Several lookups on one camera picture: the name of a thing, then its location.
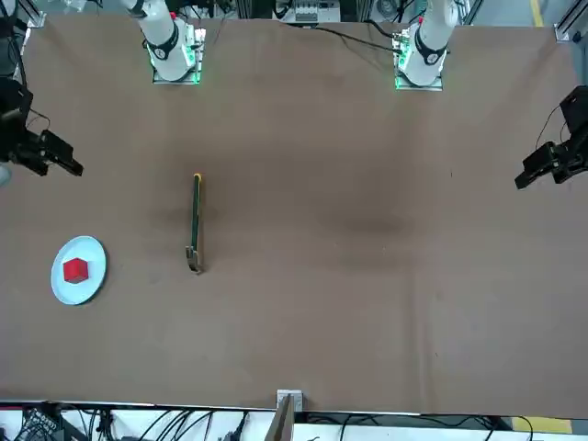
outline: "red cube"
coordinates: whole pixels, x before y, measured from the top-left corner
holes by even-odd
[[[63,264],[63,278],[69,283],[80,283],[88,279],[88,263],[77,257]]]

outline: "yellow tape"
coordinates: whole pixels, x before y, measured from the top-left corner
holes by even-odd
[[[533,12],[533,21],[535,26],[543,26],[543,17],[541,16],[541,8],[539,7],[539,0],[529,0],[531,11]]]
[[[533,425],[534,432],[545,432],[548,434],[570,434],[571,421],[559,420],[557,418],[541,418],[527,416],[529,423]],[[529,424],[523,418],[513,418],[513,429],[520,432],[529,432]]]

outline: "light blue plate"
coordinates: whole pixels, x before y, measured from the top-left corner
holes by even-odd
[[[63,278],[63,264],[80,258],[88,263],[88,279],[74,284]],[[91,236],[78,236],[66,243],[53,261],[51,287],[55,297],[66,305],[81,305],[98,292],[107,272],[107,255],[102,244]]]

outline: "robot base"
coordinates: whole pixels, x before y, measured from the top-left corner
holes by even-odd
[[[194,29],[192,25],[186,25],[186,46],[184,53],[194,63],[186,75],[177,81],[164,80],[153,68],[154,85],[198,85],[202,76],[202,60],[204,58],[204,43],[206,30],[203,28]]]
[[[392,48],[402,51],[402,54],[394,53],[394,88],[396,90],[443,90],[443,79],[441,75],[437,76],[430,85],[421,86],[411,83],[402,72],[401,67],[406,63],[407,56],[412,50],[409,29],[404,29],[400,37],[392,42]]]

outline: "black cable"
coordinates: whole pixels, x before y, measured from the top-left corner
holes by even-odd
[[[558,109],[559,106],[560,105],[557,105],[553,108],[553,110],[551,110],[551,113],[549,114],[547,121],[545,121],[545,124],[543,124],[543,129],[541,129],[539,136],[537,136],[537,142],[535,142],[535,150],[539,147],[539,140],[541,139],[541,135],[543,134],[543,131],[548,126],[548,123],[549,123],[549,120],[551,119],[551,116],[555,113],[555,111]]]
[[[45,426],[43,424],[41,424],[41,423],[36,423],[36,424],[33,424],[31,426],[26,427],[25,428],[25,432],[28,432],[28,435],[25,438],[28,441],[30,439],[32,439],[33,436],[36,435],[38,432],[41,432],[42,433],[44,439],[47,440],[48,438],[50,438],[52,441],[56,441],[55,438],[53,437],[53,435],[50,434],[47,431],[47,429],[45,428]]]
[[[194,14],[196,14],[196,17],[198,17],[198,20],[201,20],[202,17],[200,16],[200,14],[198,13],[198,11],[196,10],[196,8],[192,5],[190,5],[190,9],[192,9],[194,11]]]
[[[100,9],[103,9],[104,6],[102,5],[102,1],[101,0],[87,0],[90,3],[94,3],[96,4],[96,6],[98,6]]]
[[[15,436],[14,441],[18,441],[18,438],[22,435],[22,433],[25,430],[26,424],[27,424],[26,411],[24,408],[22,408],[22,420],[20,422],[20,430],[18,431],[17,435]]]
[[[164,413],[162,413],[161,415],[159,415],[159,416],[158,416],[158,417],[155,419],[155,421],[153,421],[153,422],[151,423],[151,425],[150,425],[149,427],[147,427],[147,430],[145,430],[145,432],[143,432],[143,435],[139,436],[139,439],[138,439],[137,441],[142,441],[142,440],[143,440],[143,438],[147,436],[147,434],[149,433],[149,431],[150,431],[151,429],[153,429],[153,427],[154,427],[154,426],[155,426],[157,423],[159,423],[159,421],[160,421],[162,418],[164,418],[164,417],[165,417],[167,414],[169,414],[170,412],[171,412],[171,411],[165,411]]]
[[[483,425],[486,429],[488,429],[488,430],[492,429],[492,425],[490,424],[490,422],[487,421],[483,416],[480,418],[476,417],[476,418],[474,418],[474,420],[476,420],[476,422],[479,425]]]
[[[345,428],[347,426],[347,423],[349,423],[350,419],[351,419],[351,415],[347,415],[347,418],[345,418],[345,421],[343,421],[343,427],[341,427],[341,436],[339,436],[339,441],[343,441],[343,435],[345,433]]]
[[[404,11],[406,10],[407,5],[404,4],[406,0],[400,0],[400,3],[398,5],[398,22],[402,22],[402,19],[404,18]]]
[[[0,10],[6,20],[8,20],[8,11],[6,11],[6,7],[4,6],[4,0],[0,0]],[[22,62],[22,57],[20,56],[20,50],[18,49],[18,45],[15,42],[15,31],[13,29],[10,30],[10,37],[8,40],[10,44],[13,46],[15,52],[17,53],[17,62],[18,62],[18,69],[20,70],[20,78],[22,80],[22,85],[27,89],[27,74],[25,73],[25,65]]]
[[[326,421],[326,422],[328,422],[328,423],[331,423],[331,424],[337,424],[337,425],[341,424],[341,422],[339,422],[339,421],[335,420],[334,418],[331,418],[330,416],[324,416],[324,415],[312,415],[312,414],[311,414],[311,415],[309,415],[309,417],[308,417],[308,422],[309,422],[309,424],[315,424],[315,423],[318,423],[318,422],[320,422],[320,421]]]
[[[100,439],[103,434],[106,434],[107,441],[114,441],[114,436],[112,435],[112,414],[109,410],[102,410],[100,411],[100,424],[98,425],[98,431],[100,432]]]
[[[410,20],[408,20],[408,24],[410,25],[411,23],[413,23],[414,20],[418,19],[418,17],[420,17],[425,12],[426,12],[426,8],[423,9],[421,12],[419,12],[416,16],[414,16],[413,18],[411,18]]]
[[[184,430],[184,432],[182,432],[182,433],[181,433],[181,434],[180,434],[180,435],[177,437],[177,439],[180,439],[182,436],[184,436],[188,430],[190,430],[190,429],[191,429],[192,427],[194,427],[196,424],[198,424],[199,422],[201,422],[203,419],[205,419],[205,418],[207,418],[207,417],[208,417],[208,418],[210,418],[210,417],[212,416],[212,414],[213,414],[213,413],[215,413],[215,411],[208,412],[208,413],[206,413],[206,414],[202,415],[201,417],[199,417],[199,418],[198,418],[198,419],[197,419],[197,420],[196,420],[194,423],[192,423],[191,425],[189,425],[189,426],[188,426],[188,427],[187,427],[187,428]]]
[[[434,423],[443,425],[444,427],[460,427],[462,424],[466,423],[469,420],[480,418],[479,415],[470,415],[464,418],[463,420],[459,421],[458,423],[446,423],[445,421],[437,420],[436,418],[432,418],[429,416],[423,415],[406,415],[408,418],[415,418],[417,420],[425,420],[425,421],[432,421]]]
[[[24,39],[24,36],[22,34],[15,34],[15,37],[20,37],[20,38]],[[12,44],[10,44],[10,42],[8,42],[8,44],[6,44],[6,57],[10,61],[10,64],[12,65],[12,70],[10,72],[0,73],[0,77],[9,78],[11,76],[14,76],[15,70],[18,65],[18,61],[14,59],[14,56],[12,55],[13,52],[14,52],[14,48],[13,48]]]
[[[376,30],[382,34],[384,37],[388,37],[389,39],[393,39],[394,36],[392,34],[390,34],[389,32],[386,32],[384,29],[382,29],[378,23],[376,23],[374,20],[372,20],[371,18],[367,19],[364,23],[368,23],[369,25],[373,26],[374,28],[376,28]]]
[[[245,427],[245,422],[247,421],[248,414],[249,414],[248,411],[243,412],[243,417],[241,418],[241,422],[239,422],[237,429],[234,431],[234,435],[236,436],[237,441],[241,440],[241,433],[243,432],[243,428]]]
[[[165,437],[172,431],[172,429],[175,427],[175,425],[180,423],[182,421],[182,419],[184,419],[184,421],[185,421],[185,418],[187,418],[189,415],[190,415],[189,411],[182,411],[178,415],[176,415],[172,419],[172,421],[170,421],[167,424],[167,426],[164,427],[164,430],[162,431],[162,433],[159,434],[159,436],[157,436],[157,438],[155,438],[155,441],[164,441]]]
[[[406,5],[404,5],[404,6],[402,7],[402,17],[404,17],[404,10],[405,10],[405,9],[406,9],[408,6],[412,5],[413,3],[414,3],[414,0],[411,0],[410,2],[408,2]],[[394,16],[394,18],[391,20],[391,22],[394,22],[394,21],[396,21],[396,19],[398,18],[398,22],[400,23],[400,22],[402,21],[402,17],[401,17],[401,11],[399,10],[399,11],[398,11],[398,13],[396,14],[396,16]]]
[[[526,423],[529,424],[529,431],[530,431],[531,435],[529,435],[528,441],[533,441],[533,425],[531,424],[531,422],[529,420],[527,420],[524,416],[519,416],[517,418],[520,418],[521,420],[525,420]]]
[[[371,41],[362,40],[362,39],[359,39],[357,37],[353,37],[351,35],[347,35],[347,34],[344,34],[342,32],[338,32],[336,30],[332,30],[332,29],[328,29],[328,28],[322,28],[320,26],[316,26],[316,27],[314,27],[312,29],[321,30],[323,32],[329,32],[330,34],[334,34],[334,35],[337,35],[339,37],[343,37],[344,39],[348,39],[348,40],[352,40],[352,41],[357,41],[358,43],[366,44],[368,46],[371,46],[372,48],[382,49],[384,51],[390,51],[390,52],[402,54],[402,51],[399,50],[399,49],[393,49],[393,48],[389,48],[387,46],[382,46],[382,45],[377,44],[377,43],[372,43]]]
[[[495,425],[492,426],[492,429],[490,429],[490,432],[488,432],[488,435],[486,436],[484,441],[490,441],[490,438],[492,437],[494,430],[496,430],[496,427],[498,427],[498,423],[496,423]]]
[[[368,416],[364,416],[360,420],[354,421],[353,424],[361,424],[364,421],[370,420],[374,425],[380,425],[378,423],[378,421],[376,421],[376,417],[377,416],[379,416],[379,415],[368,415]]]

